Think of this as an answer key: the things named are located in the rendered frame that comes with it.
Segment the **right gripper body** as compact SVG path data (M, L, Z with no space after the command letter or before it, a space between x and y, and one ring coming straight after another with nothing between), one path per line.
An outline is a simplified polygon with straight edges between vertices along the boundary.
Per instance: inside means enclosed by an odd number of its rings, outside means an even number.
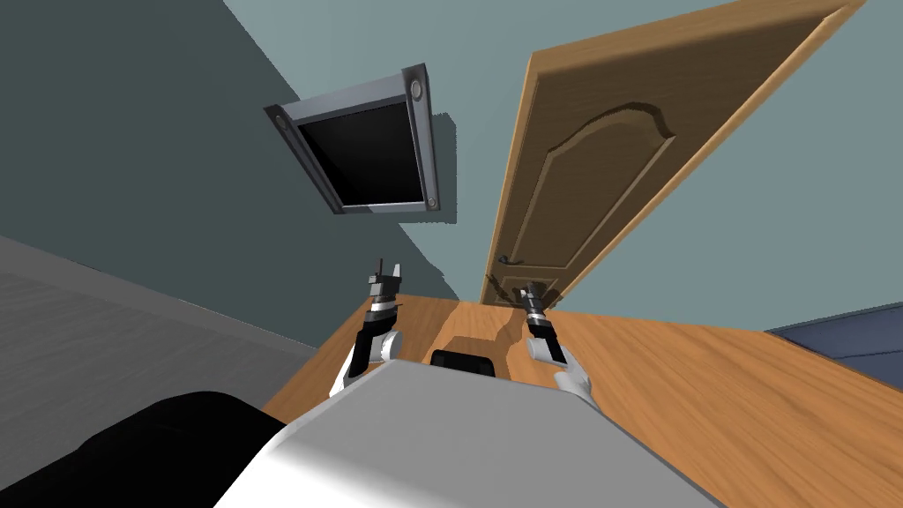
M545 313L541 297L534 282L528 282L520 289L521 304L524 307L528 319L545 319Z

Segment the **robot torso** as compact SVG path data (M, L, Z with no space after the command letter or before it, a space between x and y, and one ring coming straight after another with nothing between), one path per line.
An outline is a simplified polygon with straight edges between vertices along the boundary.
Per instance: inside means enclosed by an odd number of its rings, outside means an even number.
M291 422L214 508L725 508L579 396L392 360Z

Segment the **brown wooden door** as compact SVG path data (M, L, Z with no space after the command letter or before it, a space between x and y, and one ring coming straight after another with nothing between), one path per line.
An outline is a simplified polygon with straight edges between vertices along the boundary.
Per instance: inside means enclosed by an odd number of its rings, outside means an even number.
M735 0L533 52L481 302L558 303L865 1Z

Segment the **grey framed dark window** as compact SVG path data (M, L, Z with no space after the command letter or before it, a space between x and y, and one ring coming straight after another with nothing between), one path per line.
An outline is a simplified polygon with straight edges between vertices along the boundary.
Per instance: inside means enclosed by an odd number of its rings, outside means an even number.
M440 210L425 63L264 112L332 213Z

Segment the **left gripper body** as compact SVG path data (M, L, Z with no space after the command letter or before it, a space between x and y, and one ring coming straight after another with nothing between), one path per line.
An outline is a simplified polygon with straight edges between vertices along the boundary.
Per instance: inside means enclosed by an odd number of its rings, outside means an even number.
M393 307L402 279L396 275L372 275L369 277L369 296L373 307Z

